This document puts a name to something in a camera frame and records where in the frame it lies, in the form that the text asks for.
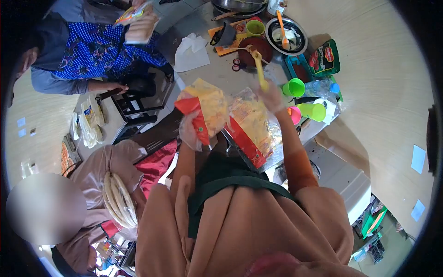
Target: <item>hand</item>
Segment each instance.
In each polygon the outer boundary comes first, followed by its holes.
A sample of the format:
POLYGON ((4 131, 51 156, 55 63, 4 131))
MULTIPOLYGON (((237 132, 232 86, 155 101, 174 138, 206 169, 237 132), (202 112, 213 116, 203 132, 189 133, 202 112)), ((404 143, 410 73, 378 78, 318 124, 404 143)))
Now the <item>hand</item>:
POLYGON ((121 85, 117 82, 111 82, 111 83, 106 83, 106 89, 107 90, 122 89, 122 91, 119 92, 118 94, 124 94, 126 91, 128 91, 129 87, 121 85))
POLYGON ((198 139, 194 125, 192 124, 192 120, 196 118, 197 115, 198 112, 193 112, 183 116, 179 127, 179 137, 191 149, 202 151, 202 142, 198 139))
POLYGON ((264 105, 273 114, 286 109, 283 101, 281 90, 274 84, 273 81, 266 79, 269 84, 268 91, 264 92, 260 86, 253 88, 253 92, 263 101, 264 105))
POLYGON ((146 0, 132 0, 132 6, 134 8, 140 7, 146 0))
POLYGON ((144 206, 143 204, 137 204, 137 208, 136 208, 136 216, 137 216, 137 221, 140 222, 141 220, 141 216, 143 215, 143 211, 144 211, 144 206))

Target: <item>plastic glove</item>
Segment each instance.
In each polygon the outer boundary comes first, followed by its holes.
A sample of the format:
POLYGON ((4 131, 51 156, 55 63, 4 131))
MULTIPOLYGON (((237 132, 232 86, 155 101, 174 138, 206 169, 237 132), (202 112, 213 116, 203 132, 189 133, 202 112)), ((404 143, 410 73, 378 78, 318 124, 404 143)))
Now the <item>plastic glove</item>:
POLYGON ((191 147, 191 149, 201 152, 202 142, 198 139, 194 125, 192 124, 193 119, 196 118, 197 115, 198 112, 193 112, 183 116, 179 126, 179 137, 184 143, 191 147))
POLYGON ((286 105, 283 101, 281 90, 274 84, 273 81, 266 79, 269 84, 268 91, 263 91, 260 85, 257 84, 253 88, 253 92, 263 101, 264 105, 272 114, 286 109, 286 105))

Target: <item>red cloth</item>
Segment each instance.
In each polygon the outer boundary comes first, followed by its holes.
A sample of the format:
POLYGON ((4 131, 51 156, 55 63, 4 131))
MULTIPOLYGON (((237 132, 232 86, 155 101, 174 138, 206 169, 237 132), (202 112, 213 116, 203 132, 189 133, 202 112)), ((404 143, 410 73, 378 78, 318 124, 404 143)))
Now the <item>red cloth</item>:
POLYGON ((154 154, 135 164, 135 167, 144 173, 140 188, 143 191, 144 196, 146 196, 146 199, 149 196, 151 187, 158 183, 160 177, 168 170, 174 159, 175 152, 177 152, 176 140, 170 142, 157 150, 154 154))
POLYGON ((108 220, 108 221, 103 222, 101 224, 101 227, 105 231, 108 238, 112 238, 119 231, 119 229, 117 228, 117 226, 114 224, 114 222, 112 220, 108 220))

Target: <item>tissue paper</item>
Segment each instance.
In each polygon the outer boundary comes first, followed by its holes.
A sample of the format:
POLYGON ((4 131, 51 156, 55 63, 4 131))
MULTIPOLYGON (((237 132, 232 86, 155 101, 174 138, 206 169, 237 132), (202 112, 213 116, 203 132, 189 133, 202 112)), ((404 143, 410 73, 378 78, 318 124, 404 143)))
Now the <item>tissue paper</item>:
POLYGON ((174 70, 176 72, 184 72, 197 67, 210 64, 208 53, 206 52, 206 44, 208 42, 195 33, 189 34, 182 39, 175 53, 174 70))

